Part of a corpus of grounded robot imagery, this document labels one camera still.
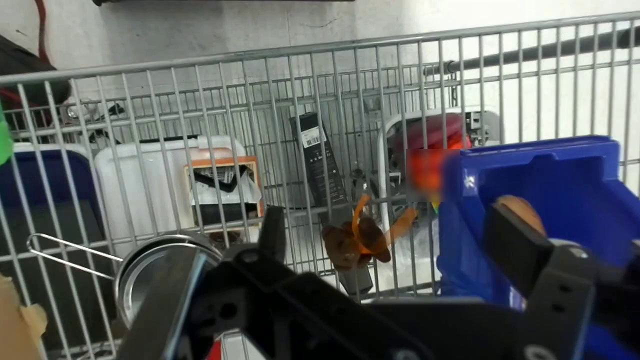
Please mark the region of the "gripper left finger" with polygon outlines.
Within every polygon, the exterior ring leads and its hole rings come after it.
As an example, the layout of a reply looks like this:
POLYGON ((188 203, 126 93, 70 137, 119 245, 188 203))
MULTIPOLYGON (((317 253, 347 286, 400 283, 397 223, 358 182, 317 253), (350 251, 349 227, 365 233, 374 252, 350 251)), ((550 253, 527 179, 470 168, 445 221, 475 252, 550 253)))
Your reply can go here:
POLYGON ((283 263, 284 209, 268 207, 257 243, 231 248, 194 292, 186 333, 199 346, 239 330, 270 360, 432 360, 402 306, 361 304, 283 263))

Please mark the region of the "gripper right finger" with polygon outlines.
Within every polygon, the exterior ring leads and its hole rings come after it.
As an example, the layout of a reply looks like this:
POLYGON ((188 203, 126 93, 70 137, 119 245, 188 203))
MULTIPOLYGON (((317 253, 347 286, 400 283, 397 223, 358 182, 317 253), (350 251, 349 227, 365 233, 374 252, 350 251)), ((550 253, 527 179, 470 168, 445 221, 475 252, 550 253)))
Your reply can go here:
POLYGON ((484 252, 526 300, 518 360, 640 360, 640 245, 622 266, 554 243, 494 203, 484 252))

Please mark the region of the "brown bear toy orange ribbon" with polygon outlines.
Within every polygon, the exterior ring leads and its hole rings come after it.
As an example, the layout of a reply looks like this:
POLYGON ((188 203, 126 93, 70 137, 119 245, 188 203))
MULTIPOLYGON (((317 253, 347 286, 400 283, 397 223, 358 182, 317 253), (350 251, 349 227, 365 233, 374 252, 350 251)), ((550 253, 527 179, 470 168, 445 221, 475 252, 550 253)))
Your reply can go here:
POLYGON ((338 271, 361 268, 372 259, 383 264, 391 262, 391 246, 409 232, 418 216, 416 208, 409 207, 389 230, 383 231, 372 216, 363 213, 369 200, 368 194, 362 194, 349 221, 322 230, 327 257, 338 271))

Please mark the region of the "tan round wooden object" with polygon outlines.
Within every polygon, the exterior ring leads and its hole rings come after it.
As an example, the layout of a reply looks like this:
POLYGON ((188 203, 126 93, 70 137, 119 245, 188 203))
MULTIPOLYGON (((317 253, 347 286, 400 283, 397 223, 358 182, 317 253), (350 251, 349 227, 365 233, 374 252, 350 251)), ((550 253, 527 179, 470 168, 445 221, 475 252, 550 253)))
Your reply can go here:
POLYGON ((524 198, 514 196, 512 194, 505 194, 500 196, 496 203, 509 208, 514 214, 518 215, 523 221, 525 221, 530 227, 537 230, 538 233, 546 236, 546 229, 540 215, 536 212, 535 208, 524 198))

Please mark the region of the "blue plastic bin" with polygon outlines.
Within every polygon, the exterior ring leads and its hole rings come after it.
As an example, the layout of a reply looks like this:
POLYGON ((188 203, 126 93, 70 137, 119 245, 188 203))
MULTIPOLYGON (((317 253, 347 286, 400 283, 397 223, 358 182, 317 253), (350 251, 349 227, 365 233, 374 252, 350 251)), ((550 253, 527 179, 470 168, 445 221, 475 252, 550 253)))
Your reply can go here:
POLYGON ((618 178, 620 146, 578 136, 453 152, 442 170, 439 255, 442 297, 474 300, 446 350, 466 359, 509 360, 526 299, 484 251, 485 217, 498 198, 527 200, 553 243, 582 246, 608 265, 640 246, 640 199, 618 178))

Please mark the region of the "orange-framed box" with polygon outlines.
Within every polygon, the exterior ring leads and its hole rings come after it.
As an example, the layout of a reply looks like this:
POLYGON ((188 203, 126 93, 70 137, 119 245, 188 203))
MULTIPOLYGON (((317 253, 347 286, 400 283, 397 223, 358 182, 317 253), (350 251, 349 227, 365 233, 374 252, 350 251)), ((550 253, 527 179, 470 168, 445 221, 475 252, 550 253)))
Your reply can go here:
POLYGON ((256 156, 197 159, 183 167, 195 226, 262 217, 265 212, 256 156))

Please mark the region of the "black flat box white label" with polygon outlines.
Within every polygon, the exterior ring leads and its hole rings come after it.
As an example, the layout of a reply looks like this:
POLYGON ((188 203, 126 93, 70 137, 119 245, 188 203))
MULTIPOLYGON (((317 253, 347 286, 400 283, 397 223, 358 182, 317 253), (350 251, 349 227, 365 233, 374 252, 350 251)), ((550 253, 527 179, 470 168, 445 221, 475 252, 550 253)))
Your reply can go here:
MULTIPOLYGON (((306 112, 290 117, 289 123, 292 136, 301 146, 302 164, 311 200, 316 207, 324 209, 317 216, 326 251, 323 229, 329 225, 342 226, 352 219, 354 210, 346 193, 333 146, 325 132, 325 126, 320 123, 319 114, 306 112)), ((336 271, 338 282, 349 296, 366 294, 373 289, 368 264, 348 271, 336 271)))

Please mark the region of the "orange object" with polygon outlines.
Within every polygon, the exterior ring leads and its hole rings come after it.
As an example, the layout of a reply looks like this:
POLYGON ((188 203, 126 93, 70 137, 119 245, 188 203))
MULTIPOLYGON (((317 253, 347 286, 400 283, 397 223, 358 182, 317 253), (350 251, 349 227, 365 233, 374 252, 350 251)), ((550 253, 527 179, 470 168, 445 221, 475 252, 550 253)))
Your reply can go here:
POLYGON ((410 183, 419 194, 439 207, 442 202, 442 168, 447 151, 442 148, 415 148, 407 151, 410 183))

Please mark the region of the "white tub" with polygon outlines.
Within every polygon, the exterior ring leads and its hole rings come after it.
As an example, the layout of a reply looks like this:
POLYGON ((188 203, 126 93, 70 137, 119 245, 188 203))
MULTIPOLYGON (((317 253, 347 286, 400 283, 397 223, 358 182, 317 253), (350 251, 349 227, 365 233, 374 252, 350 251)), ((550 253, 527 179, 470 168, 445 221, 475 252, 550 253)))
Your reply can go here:
POLYGON ((391 185, 402 183, 403 170, 400 164, 404 164, 402 156, 403 150, 399 150, 400 155, 394 150, 394 137, 402 134, 402 125, 409 127, 410 125, 422 125, 422 118, 425 117, 426 125, 430 123, 441 123, 441 117, 449 114, 464 114, 467 135, 470 136, 471 145, 482 146, 498 144, 501 136, 499 113, 496 109, 482 110, 480 105, 471 105, 469 109, 462 111, 461 107, 448 107, 444 111, 440 109, 426 109, 422 111, 410 111, 405 113, 393 114, 379 121, 375 146, 377 150, 377 198, 388 198, 391 196, 391 185))

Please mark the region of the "white plastic container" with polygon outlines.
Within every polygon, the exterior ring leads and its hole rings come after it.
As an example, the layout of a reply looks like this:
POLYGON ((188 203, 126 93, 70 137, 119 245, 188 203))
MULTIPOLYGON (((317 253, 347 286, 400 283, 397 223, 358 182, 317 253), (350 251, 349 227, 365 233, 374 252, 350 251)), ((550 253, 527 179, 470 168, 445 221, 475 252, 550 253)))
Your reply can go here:
POLYGON ((229 136, 174 136, 130 142, 94 157, 109 232, 115 239, 192 228, 189 165, 247 155, 229 136))

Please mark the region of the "red object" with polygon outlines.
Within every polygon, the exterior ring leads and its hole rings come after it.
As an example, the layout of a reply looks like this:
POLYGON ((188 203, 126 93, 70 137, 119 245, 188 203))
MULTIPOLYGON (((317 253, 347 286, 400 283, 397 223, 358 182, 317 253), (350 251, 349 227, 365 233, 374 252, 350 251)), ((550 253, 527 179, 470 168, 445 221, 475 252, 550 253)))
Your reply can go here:
MULTIPOLYGON (((443 117, 441 114, 425 117, 426 144, 430 150, 439 150, 444 145, 450 150, 462 150, 470 147, 471 142, 467 135, 463 135, 463 121, 465 117, 461 113, 448 112, 443 117)), ((402 116, 398 115, 395 125, 398 127, 395 134, 389 137, 387 144, 395 152, 403 150, 402 116)), ((423 121, 418 114, 406 117, 407 148, 409 150, 422 149, 425 145, 423 139, 423 121)))

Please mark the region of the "cardboard piece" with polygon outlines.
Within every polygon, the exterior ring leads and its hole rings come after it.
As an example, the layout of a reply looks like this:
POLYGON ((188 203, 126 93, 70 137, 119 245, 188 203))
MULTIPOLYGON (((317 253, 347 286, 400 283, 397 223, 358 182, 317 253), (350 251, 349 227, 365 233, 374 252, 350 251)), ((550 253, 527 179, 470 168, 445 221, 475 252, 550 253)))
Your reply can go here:
POLYGON ((0 360, 43 360, 48 317, 39 304, 23 305, 13 279, 0 273, 0 360))

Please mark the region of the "blue-rimmed dark bin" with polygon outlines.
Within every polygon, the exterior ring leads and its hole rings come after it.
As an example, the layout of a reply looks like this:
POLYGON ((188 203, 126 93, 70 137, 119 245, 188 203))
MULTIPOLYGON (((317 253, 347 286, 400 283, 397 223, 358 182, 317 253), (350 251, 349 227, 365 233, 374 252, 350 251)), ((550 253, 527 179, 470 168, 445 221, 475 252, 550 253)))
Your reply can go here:
MULTIPOLYGON (((62 238, 74 244, 96 245, 99 251, 107 252, 101 211, 84 148, 69 145, 66 149, 79 210, 74 207, 61 151, 44 145, 40 149, 62 238)), ((26 255, 30 228, 10 162, 0 166, 0 205, 13 242, 9 248, 0 223, 0 273, 17 281, 20 272, 30 300, 44 308, 48 317, 42 337, 46 350, 80 347, 87 340, 107 341, 106 327, 117 316, 111 282, 98 277, 96 289, 89 273, 65 269, 48 259, 39 262, 36 257, 26 255)))

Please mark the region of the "green object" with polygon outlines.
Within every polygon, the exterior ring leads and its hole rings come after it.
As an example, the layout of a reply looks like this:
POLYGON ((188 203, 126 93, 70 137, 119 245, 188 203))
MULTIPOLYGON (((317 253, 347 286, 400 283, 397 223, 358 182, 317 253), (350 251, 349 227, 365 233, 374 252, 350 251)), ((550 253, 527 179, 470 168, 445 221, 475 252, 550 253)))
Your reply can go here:
POLYGON ((0 167, 13 157, 14 139, 0 102, 0 167))

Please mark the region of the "black bag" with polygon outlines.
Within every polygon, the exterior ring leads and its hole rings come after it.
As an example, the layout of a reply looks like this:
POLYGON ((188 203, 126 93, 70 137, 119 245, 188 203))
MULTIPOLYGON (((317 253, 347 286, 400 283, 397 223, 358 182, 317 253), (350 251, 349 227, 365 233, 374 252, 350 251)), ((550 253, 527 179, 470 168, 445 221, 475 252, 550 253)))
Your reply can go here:
MULTIPOLYGON (((0 35, 0 76, 22 75, 25 73, 53 71, 55 68, 46 64, 20 45, 0 35)), ((50 88, 54 103, 59 105, 71 95, 71 85, 68 80, 51 80, 50 88)), ((46 106, 49 104, 45 85, 42 83, 28 83, 23 85, 27 102, 30 107, 46 106)), ((2 109, 21 109, 21 98, 16 85, 0 85, 0 102, 2 109)))

